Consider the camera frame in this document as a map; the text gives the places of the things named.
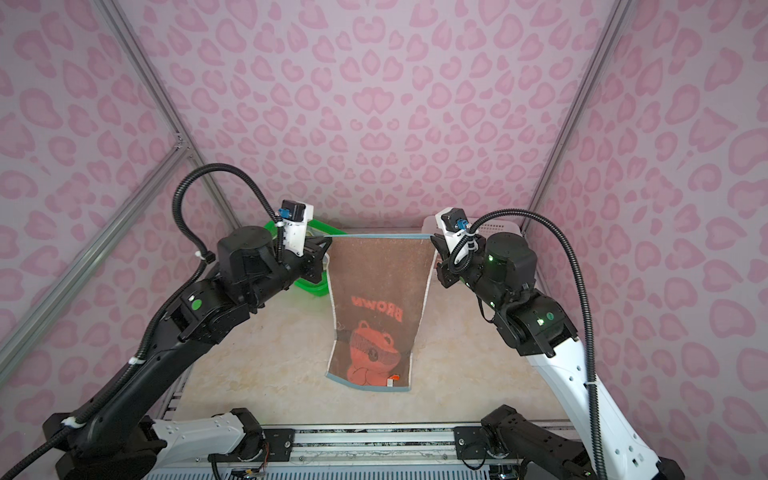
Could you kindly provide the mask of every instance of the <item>metal post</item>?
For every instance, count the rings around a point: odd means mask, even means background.
[[[594,54],[587,66],[587,70],[584,73],[584,79],[581,82],[581,85],[579,85],[574,101],[571,104],[571,109],[568,110],[563,127],[560,129],[558,137],[554,143],[554,148],[552,148],[552,152],[547,159],[544,173],[541,175],[541,178],[536,185],[533,197],[531,198],[531,204],[528,206],[529,210],[535,212],[541,207],[544,194],[547,191],[547,187],[549,187],[554,169],[558,166],[564,156],[571,135],[576,130],[578,121],[581,119],[584,110],[586,110],[589,98],[597,87],[608,60],[614,53],[621,32],[631,16],[635,3],[635,0],[616,0],[614,3],[600,39],[598,40],[598,46],[595,48]],[[526,218],[523,220],[522,227],[520,228],[523,235],[528,232],[530,226],[530,219]]]
[[[58,278],[40,303],[22,317],[19,327],[0,347],[0,386],[31,352],[40,338],[58,319],[61,311],[80,293],[101,262],[120,243],[137,217],[154,200],[181,162],[189,155],[185,144],[177,145],[160,162],[148,179],[125,201],[109,224],[85,247]]]
[[[139,42],[134,29],[126,19],[125,13],[117,0],[93,0],[93,3],[96,4],[96,7],[104,15],[115,38],[120,43],[125,54],[131,60],[136,72],[141,77],[144,86],[147,87],[147,90],[155,100],[155,103],[157,103],[160,113],[162,113],[163,118],[170,125],[171,130],[176,132],[179,141],[184,141],[189,145],[191,152],[188,160],[194,167],[203,165],[202,156],[197,149],[197,145],[194,143],[192,135],[190,135],[187,127],[184,126],[184,122],[181,120],[179,112],[171,101],[170,95],[165,90],[165,87],[163,87],[160,78],[157,76],[152,64],[147,59],[147,55],[141,47],[141,43]],[[237,215],[232,210],[232,206],[221,192],[219,184],[210,175],[202,177],[201,180],[203,181],[206,190],[208,190],[208,194],[218,206],[230,231],[242,227],[242,224],[237,219]]]

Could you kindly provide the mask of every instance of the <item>pink patterned wall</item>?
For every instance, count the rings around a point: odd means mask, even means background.
[[[598,373],[688,478],[768,476],[768,3],[643,0],[541,212]],[[556,240],[543,277],[581,320]]]
[[[194,245],[170,214],[174,190],[189,170],[179,168],[0,390],[0,471],[43,443],[41,424],[50,414],[82,405],[133,356],[154,312],[197,268]],[[199,183],[187,192],[184,213],[209,247],[225,235]],[[23,475],[54,478],[58,456],[48,453]]]
[[[527,207],[611,2],[121,5],[208,161],[274,204],[371,227]],[[263,221],[221,183],[244,223]]]
[[[169,150],[88,0],[0,5],[0,344]]]

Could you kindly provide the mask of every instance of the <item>metal bracket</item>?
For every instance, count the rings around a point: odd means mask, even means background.
[[[453,429],[453,444],[456,448],[456,458],[459,460],[482,460],[490,455],[488,436],[482,427],[455,427]]]
[[[294,429],[264,429],[266,442],[270,446],[269,462],[288,462],[293,451]]]

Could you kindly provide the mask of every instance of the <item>green plastic tray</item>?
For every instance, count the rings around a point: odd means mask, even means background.
[[[306,226],[307,226],[307,233],[310,233],[310,234],[327,233],[329,235],[346,235],[346,232],[341,231],[338,228],[331,227],[330,225],[326,225],[325,223],[319,220],[310,220]],[[269,223],[264,225],[264,228],[266,228],[273,235],[273,237],[277,235],[277,227],[275,227],[275,223],[273,221],[270,221]],[[312,293],[314,296],[328,295],[328,277],[326,276],[326,273],[324,271],[323,271],[323,279],[320,280],[320,283],[318,284],[307,282],[303,278],[299,278],[294,283],[294,285],[298,286],[301,290],[305,290],[309,293]]]

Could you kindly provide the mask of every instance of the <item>white cable tie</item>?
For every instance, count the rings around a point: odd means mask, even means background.
[[[61,420],[61,424],[73,429],[81,429],[85,427],[84,423],[77,423],[75,420],[75,417],[67,417],[66,419]]]

